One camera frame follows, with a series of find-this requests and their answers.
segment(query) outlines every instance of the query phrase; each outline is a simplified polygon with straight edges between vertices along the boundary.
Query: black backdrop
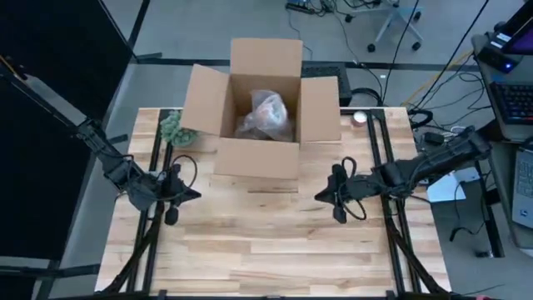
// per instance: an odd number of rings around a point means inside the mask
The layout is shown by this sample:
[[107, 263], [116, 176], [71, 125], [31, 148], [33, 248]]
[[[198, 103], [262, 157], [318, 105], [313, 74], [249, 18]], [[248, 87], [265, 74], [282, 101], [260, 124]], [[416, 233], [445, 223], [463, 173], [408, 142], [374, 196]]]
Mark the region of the black backdrop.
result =
[[[100, 1], [0, 0], [0, 28], [0, 54], [103, 119], [132, 55]], [[0, 99], [0, 256], [60, 260], [90, 153], [3, 80]]]

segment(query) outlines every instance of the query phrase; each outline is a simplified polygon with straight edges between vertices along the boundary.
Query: office chair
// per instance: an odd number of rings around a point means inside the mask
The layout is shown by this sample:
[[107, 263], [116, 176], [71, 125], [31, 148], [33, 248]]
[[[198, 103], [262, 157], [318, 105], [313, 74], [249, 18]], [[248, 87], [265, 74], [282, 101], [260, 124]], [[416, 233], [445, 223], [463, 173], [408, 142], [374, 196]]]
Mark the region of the office chair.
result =
[[[412, 13], [413, 7], [400, 7], [400, 0], [382, 0], [378, 6], [386, 6], [386, 7], [377, 7], [377, 8], [369, 8], [365, 10], [356, 10], [351, 14], [346, 15], [345, 21], [347, 23], [351, 22], [351, 20], [358, 16], [363, 14], [375, 14], [375, 13], [389, 13], [389, 17], [385, 20], [385, 23], [383, 26], [381, 26], [380, 32], [376, 36], [376, 40], [374, 40], [374, 43], [368, 44], [366, 47], [366, 50], [368, 50], [369, 53], [373, 53], [376, 50], [376, 44], [380, 41], [381, 37], [383, 36], [383, 33], [385, 33], [385, 30], [389, 28], [393, 20], [400, 20], [402, 23], [402, 26], [407, 25], [409, 23], [409, 27], [407, 28], [407, 31], [410, 32], [412, 35], [415, 36], [415, 38], [418, 40], [412, 45], [412, 49], [414, 51], [418, 50], [421, 47], [421, 43], [424, 40], [422, 35], [416, 30], [416, 28], [413, 26], [412, 22], [409, 22], [409, 16]], [[413, 15], [413, 22], [417, 22], [421, 15], [421, 7], [416, 8], [416, 12]]]

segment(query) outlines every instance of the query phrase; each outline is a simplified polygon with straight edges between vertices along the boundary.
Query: cardboard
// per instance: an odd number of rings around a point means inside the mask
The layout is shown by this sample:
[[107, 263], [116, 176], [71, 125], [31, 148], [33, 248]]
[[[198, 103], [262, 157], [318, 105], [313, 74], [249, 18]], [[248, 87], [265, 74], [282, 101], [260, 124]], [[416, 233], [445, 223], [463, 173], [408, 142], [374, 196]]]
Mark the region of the cardboard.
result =
[[[232, 41], [230, 74], [193, 66], [182, 126], [220, 137], [215, 174], [297, 179], [299, 143], [341, 139], [336, 77], [301, 79], [302, 50], [300, 40], [238, 38]], [[257, 89], [281, 95], [296, 123], [295, 142], [233, 137]]]

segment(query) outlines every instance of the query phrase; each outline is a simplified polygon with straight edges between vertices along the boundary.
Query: box flap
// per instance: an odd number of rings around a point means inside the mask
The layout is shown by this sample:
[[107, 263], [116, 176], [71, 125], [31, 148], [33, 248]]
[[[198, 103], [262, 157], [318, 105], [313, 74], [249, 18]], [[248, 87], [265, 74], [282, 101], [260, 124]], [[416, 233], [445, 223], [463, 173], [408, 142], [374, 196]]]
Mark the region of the box flap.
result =
[[295, 142], [221, 138], [214, 173], [296, 179], [299, 150]]
[[232, 40], [232, 74], [300, 77], [303, 42], [274, 38]]
[[230, 75], [195, 64], [187, 88], [181, 125], [219, 135]]
[[300, 142], [341, 139], [336, 77], [303, 78], [300, 91]]

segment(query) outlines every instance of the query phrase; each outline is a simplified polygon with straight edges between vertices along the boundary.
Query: chair wheel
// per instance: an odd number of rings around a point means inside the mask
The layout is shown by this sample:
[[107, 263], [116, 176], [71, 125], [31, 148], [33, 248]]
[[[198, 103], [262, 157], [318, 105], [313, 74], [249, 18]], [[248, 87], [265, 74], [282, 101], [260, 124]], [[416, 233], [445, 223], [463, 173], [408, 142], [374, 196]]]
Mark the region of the chair wheel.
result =
[[415, 16], [413, 17], [413, 21], [418, 22], [421, 16], [422, 16], [422, 12], [416, 12]]
[[419, 42], [415, 42], [411, 48], [413, 49], [413, 51], [416, 51], [420, 49], [421, 46], [422, 45]]

